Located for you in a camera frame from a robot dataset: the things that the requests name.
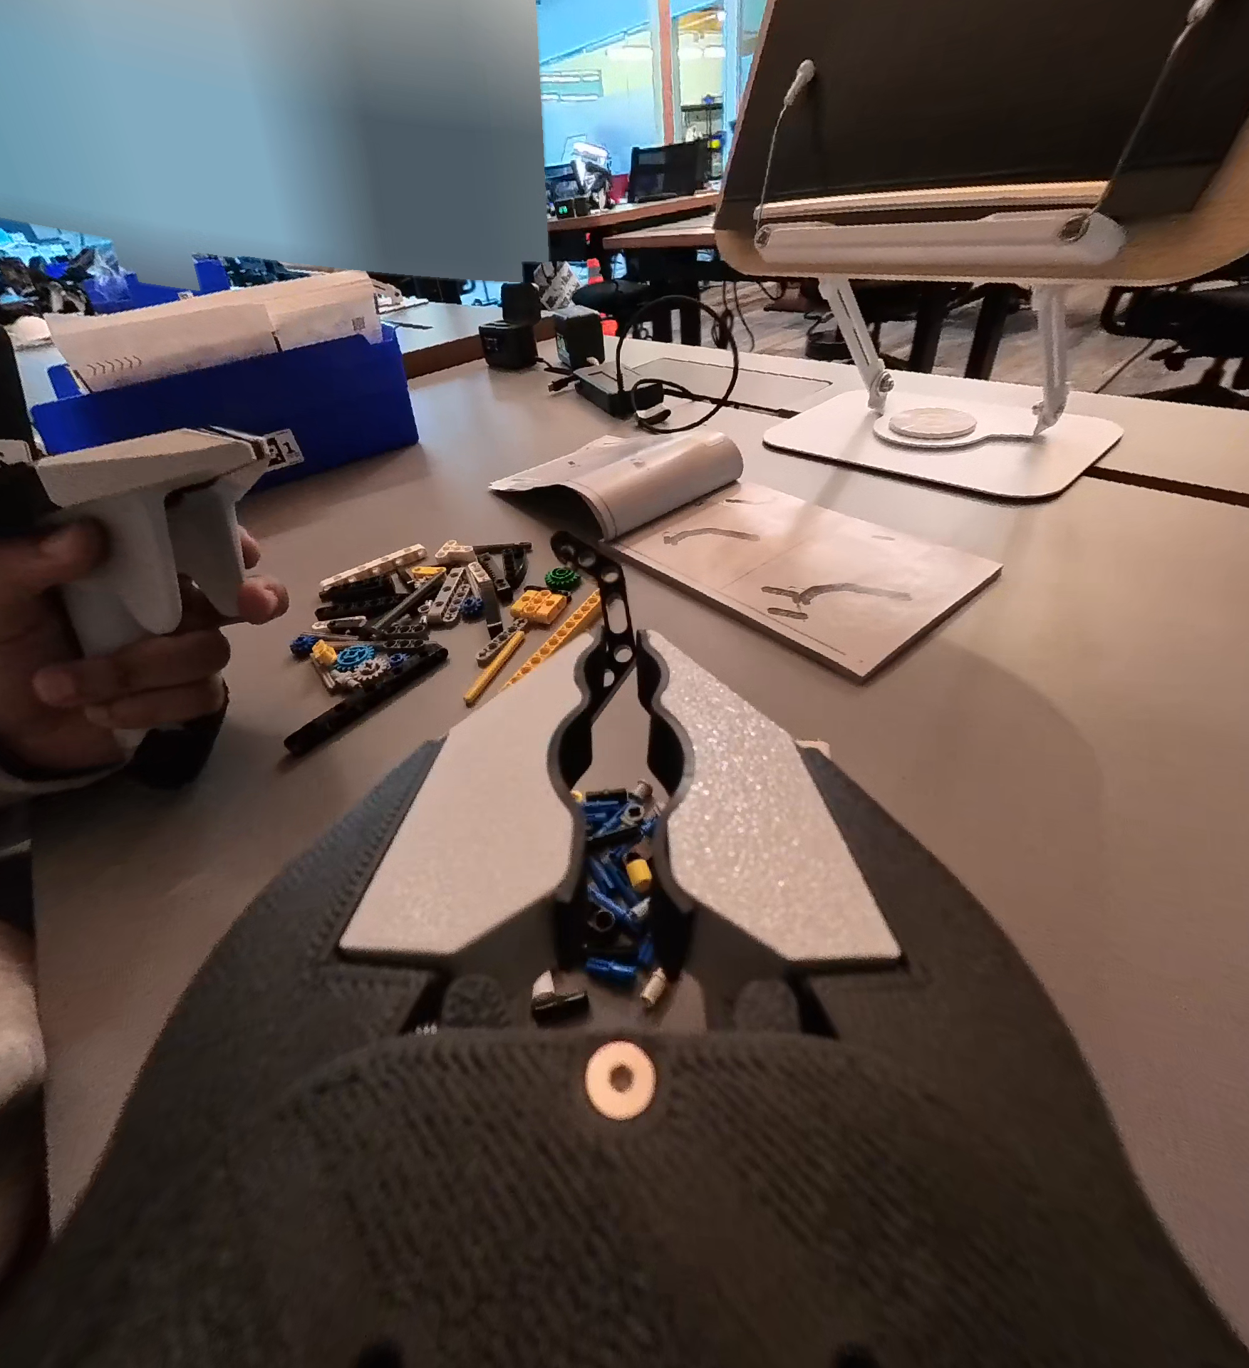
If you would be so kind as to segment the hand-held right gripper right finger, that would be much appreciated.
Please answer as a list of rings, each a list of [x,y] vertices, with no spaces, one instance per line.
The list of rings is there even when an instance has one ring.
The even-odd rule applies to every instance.
[[[666,815],[674,886],[787,969],[894,965],[898,935],[872,897],[803,745],[666,636],[656,717],[682,743]]]

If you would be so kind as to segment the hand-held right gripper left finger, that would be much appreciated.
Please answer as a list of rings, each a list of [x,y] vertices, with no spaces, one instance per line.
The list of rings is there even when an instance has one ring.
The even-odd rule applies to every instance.
[[[584,633],[443,739],[377,863],[349,958],[553,958],[575,818],[551,739],[584,703]]]

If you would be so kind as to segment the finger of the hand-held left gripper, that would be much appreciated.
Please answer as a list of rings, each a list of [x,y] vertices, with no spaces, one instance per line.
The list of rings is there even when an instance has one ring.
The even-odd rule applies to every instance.
[[[221,479],[247,490],[265,469],[258,438],[217,430],[170,430],[37,458],[41,486],[60,512],[135,496],[165,497]]]

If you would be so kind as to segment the black angled lego beam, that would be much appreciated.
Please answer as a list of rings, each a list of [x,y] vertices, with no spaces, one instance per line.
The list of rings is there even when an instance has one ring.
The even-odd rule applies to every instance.
[[[584,681],[591,714],[615,699],[635,669],[635,629],[627,602],[624,571],[604,542],[589,542],[573,531],[556,531],[551,548],[565,566],[594,580],[600,593],[600,641],[584,658]]]

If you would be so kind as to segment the pile of small lego pins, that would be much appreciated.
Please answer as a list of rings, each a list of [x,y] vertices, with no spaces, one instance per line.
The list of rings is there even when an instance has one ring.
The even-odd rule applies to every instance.
[[[663,969],[656,913],[657,807],[650,780],[573,793],[584,819],[582,867],[547,906],[551,964],[531,984],[536,1025],[578,1023],[591,987],[657,1012],[677,977]]]

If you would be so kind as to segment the pile of mixed lego beams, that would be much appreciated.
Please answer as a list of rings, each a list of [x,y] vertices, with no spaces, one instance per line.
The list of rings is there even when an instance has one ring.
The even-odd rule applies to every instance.
[[[331,708],[283,739],[304,758],[353,732],[388,701],[426,681],[448,659],[443,636],[485,629],[469,709],[503,690],[604,621],[604,593],[582,593],[571,564],[531,582],[531,542],[447,540],[408,545],[320,582],[309,633],[290,653],[322,680]]]

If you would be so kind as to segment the open lego instruction booklet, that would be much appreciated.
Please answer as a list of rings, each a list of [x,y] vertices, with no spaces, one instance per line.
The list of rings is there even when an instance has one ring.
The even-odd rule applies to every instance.
[[[869,680],[1001,564],[745,479],[736,438],[604,435],[491,480],[604,551],[850,680]]]

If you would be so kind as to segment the person's left hand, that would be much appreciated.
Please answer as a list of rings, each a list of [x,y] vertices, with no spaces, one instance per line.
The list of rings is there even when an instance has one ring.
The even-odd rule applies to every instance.
[[[104,558],[99,523],[77,520],[40,536],[0,540],[0,750],[52,772],[124,758],[124,732],[195,723],[227,703],[228,625],[271,625],[290,611],[290,592],[247,575],[236,614],[221,614],[186,585],[177,633],[110,655],[77,646],[60,589]]]

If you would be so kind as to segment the white paper stack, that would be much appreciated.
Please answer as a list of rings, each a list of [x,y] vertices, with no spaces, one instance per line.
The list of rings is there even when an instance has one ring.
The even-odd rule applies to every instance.
[[[360,270],[223,288],[104,315],[49,314],[77,381],[97,392],[360,335],[384,341],[375,281]]]

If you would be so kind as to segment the small blue storage bin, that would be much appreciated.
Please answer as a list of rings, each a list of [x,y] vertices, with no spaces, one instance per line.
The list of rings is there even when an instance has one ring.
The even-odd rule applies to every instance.
[[[124,314],[195,297],[191,288],[144,284],[135,271],[91,275],[80,284],[91,314]]]

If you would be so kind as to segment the blue plastic bin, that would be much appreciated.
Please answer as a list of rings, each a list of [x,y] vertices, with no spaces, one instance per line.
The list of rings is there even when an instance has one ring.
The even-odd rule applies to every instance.
[[[107,391],[80,391],[64,362],[49,381],[55,398],[33,408],[48,453],[191,427],[258,435],[300,453],[272,464],[257,491],[421,439],[393,328],[379,341],[333,339]]]

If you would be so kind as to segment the black power adapter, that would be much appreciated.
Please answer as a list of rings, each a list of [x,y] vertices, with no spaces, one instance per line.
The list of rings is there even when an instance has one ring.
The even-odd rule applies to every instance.
[[[573,372],[573,387],[612,419],[653,419],[666,412],[663,380],[650,380],[631,365],[616,372],[615,365],[600,362]]]

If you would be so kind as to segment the wooden background desk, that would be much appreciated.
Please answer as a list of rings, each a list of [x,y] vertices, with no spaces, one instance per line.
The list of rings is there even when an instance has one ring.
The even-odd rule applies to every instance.
[[[600,255],[604,244],[619,234],[699,219],[716,212],[718,198],[718,189],[701,189],[697,194],[616,204],[589,215],[551,218],[547,262],[587,262]]]

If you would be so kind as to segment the black background monitor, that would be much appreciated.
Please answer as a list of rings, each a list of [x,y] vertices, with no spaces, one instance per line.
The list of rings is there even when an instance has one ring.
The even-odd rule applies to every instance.
[[[697,194],[712,178],[711,139],[666,146],[634,146],[627,174],[627,204],[656,204]]]

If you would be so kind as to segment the black office chair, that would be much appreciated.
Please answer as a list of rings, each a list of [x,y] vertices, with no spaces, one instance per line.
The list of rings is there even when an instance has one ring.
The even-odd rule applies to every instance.
[[[1111,286],[1099,322],[1111,335],[1165,343],[1154,357],[1172,372],[1210,362],[1197,381],[1147,398],[1249,412],[1249,253],[1180,284]]]

